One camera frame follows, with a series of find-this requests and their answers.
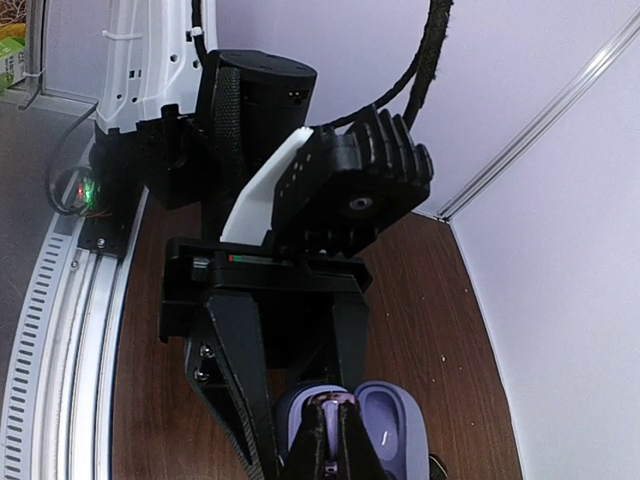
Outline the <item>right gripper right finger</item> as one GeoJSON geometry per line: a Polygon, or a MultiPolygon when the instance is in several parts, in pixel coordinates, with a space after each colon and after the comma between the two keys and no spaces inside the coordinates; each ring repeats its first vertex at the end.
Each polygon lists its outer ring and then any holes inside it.
{"type": "Polygon", "coordinates": [[[387,479],[359,410],[349,402],[338,408],[337,479],[387,479]]]}

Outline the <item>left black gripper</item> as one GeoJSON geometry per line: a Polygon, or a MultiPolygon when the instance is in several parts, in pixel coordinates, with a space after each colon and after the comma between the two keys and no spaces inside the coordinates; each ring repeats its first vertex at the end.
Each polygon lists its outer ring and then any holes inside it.
{"type": "Polygon", "coordinates": [[[265,353],[270,369],[292,365],[339,294],[330,311],[331,377],[356,388],[365,374],[369,322],[361,295],[371,283],[359,258],[272,257],[260,247],[184,237],[167,242],[159,339],[189,334],[188,381],[248,478],[279,473],[265,353]],[[230,292],[206,293],[214,289],[230,292]]]}

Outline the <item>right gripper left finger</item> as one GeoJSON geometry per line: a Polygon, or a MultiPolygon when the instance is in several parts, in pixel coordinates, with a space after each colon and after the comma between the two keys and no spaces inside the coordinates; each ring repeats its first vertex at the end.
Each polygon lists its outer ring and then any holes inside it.
{"type": "Polygon", "coordinates": [[[282,480],[320,480],[325,475],[328,437],[324,410],[307,405],[294,442],[279,478],[282,480]]]}

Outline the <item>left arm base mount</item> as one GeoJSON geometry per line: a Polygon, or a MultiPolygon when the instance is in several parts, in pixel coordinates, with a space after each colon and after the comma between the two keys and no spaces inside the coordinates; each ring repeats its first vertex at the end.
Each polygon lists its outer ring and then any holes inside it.
{"type": "Polygon", "coordinates": [[[46,160],[44,192],[59,215],[84,221],[78,246],[122,259],[127,255],[142,194],[133,148],[120,141],[94,143],[89,164],[54,174],[63,148],[58,143],[46,160]]]}

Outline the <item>purple earbud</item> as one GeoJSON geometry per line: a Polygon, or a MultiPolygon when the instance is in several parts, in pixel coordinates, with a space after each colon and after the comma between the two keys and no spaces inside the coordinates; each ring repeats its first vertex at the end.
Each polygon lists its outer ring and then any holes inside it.
{"type": "Polygon", "coordinates": [[[336,479],[339,471],[338,456],[341,439],[339,409],[355,404],[355,396],[346,391],[315,393],[306,400],[307,405],[320,407],[325,415],[327,450],[324,455],[324,479],[336,479]]]}

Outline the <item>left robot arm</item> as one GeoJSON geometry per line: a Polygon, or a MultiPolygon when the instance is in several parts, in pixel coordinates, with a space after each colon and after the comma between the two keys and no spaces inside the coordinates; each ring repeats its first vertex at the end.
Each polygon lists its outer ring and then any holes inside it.
{"type": "Polygon", "coordinates": [[[374,202],[347,177],[378,107],[307,128],[312,68],[210,50],[200,29],[192,40],[194,111],[168,104],[136,124],[169,203],[206,214],[201,238],[167,243],[159,338],[183,340],[189,381],[250,478],[382,477],[357,398],[374,202]]]}

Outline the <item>purple earbud charging case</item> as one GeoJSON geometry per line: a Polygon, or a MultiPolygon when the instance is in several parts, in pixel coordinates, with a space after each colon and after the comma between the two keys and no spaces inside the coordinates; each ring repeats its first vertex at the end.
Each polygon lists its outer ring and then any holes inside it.
{"type": "MultiPolygon", "coordinates": [[[[293,387],[280,397],[276,438],[281,470],[300,427],[306,400],[324,391],[349,392],[338,385],[309,383],[293,387]]],[[[435,468],[430,465],[426,426],[414,398],[383,381],[363,383],[349,393],[355,396],[354,405],[387,479],[430,479],[435,468]]]]}

